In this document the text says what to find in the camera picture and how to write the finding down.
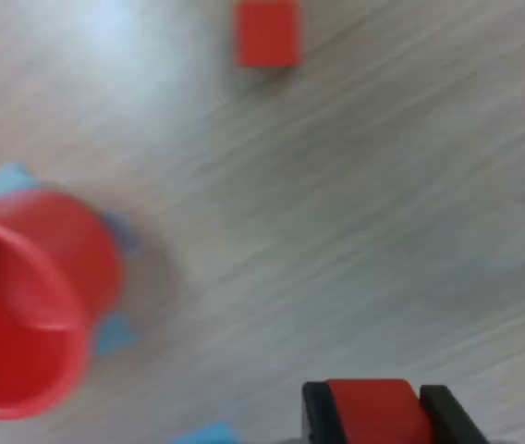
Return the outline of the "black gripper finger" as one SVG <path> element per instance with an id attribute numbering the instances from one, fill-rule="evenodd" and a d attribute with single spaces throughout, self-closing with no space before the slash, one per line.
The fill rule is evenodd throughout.
<path id="1" fill-rule="evenodd" d="M 435 444 L 491 443 L 447 386 L 421 386 L 420 403 L 429 417 Z"/>
<path id="2" fill-rule="evenodd" d="M 346 444 L 347 438 L 328 382 L 304 383 L 301 398 L 303 442 Z"/>

